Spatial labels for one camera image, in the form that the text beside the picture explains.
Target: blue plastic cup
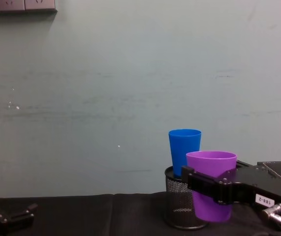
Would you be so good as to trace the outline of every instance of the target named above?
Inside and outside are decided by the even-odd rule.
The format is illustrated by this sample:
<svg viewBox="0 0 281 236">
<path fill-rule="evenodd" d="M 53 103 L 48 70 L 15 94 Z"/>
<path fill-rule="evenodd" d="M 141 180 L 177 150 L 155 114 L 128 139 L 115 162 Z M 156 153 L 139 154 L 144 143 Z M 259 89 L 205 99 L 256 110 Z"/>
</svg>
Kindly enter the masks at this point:
<svg viewBox="0 0 281 236">
<path fill-rule="evenodd" d="M 176 129 L 169 132 L 173 173 L 181 177 L 182 166 L 187 166 L 186 153 L 199 151 L 201 131 L 196 129 Z"/>
</svg>

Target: purple plastic cup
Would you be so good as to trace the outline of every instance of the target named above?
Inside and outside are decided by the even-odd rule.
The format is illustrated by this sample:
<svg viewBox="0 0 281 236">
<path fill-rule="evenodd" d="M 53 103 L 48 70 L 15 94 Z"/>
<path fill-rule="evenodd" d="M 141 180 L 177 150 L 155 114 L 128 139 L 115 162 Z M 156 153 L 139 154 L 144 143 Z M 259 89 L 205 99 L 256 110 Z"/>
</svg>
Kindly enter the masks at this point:
<svg viewBox="0 0 281 236">
<path fill-rule="evenodd" d="M 195 151 L 186 154 L 187 165 L 197 172 L 219 177 L 235 169 L 237 155 L 226 151 Z M 230 219 L 232 205 L 219 205 L 208 196 L 193 191 L 196 216 L 204 221 L 224 222 Z"/>
</svg>

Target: wall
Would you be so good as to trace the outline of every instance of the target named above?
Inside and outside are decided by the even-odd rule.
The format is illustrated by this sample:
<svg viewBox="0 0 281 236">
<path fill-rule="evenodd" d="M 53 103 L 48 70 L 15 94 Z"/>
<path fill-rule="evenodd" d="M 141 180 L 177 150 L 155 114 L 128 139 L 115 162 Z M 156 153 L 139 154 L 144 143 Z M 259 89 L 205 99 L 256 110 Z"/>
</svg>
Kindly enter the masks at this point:
<svg viewBox="0 0 281 236">
<path fill-rule="evenodd" d="M 281 0 L 57 3 L 0 17 L 0 197 L 163 191 L 174 128 L 281 160 Z"/>
</svg>

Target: electrical outlet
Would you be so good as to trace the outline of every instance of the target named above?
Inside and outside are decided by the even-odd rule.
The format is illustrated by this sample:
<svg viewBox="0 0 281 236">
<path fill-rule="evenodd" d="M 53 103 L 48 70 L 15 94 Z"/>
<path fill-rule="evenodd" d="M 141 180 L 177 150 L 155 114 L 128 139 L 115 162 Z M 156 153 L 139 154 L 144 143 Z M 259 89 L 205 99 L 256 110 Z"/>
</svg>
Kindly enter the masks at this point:
<svg viewBox="0 0 281 236">
<path fill-rule="evenodd" d="M 24 0 L 0 0 L 0 11 L 24 11 Z"/>
<path fill-rule="evenodd" d="M 55 10 L 55 0 L 25 0 L 26 10 Z"/>
</svg>

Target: black tablecloth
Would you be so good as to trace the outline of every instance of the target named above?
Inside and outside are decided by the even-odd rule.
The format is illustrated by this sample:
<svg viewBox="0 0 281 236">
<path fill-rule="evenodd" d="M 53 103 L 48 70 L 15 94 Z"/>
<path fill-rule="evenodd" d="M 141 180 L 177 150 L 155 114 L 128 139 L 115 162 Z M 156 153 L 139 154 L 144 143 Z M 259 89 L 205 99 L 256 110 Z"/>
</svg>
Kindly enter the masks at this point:
<svg viewBox="0 0 281 236">
<path fill-rule="evenodd" d="M 182 231 L 165 224 L 165 193 L 116 194 L 87 197 L 0 199 L 13 212 L 39 205 L 34 225 L 13 236 L 253 236 L 264 232 L 281 236 L 261 225 L 247 206 L 235 205 L 231 220 L 199 231 Z"/>
</svg>

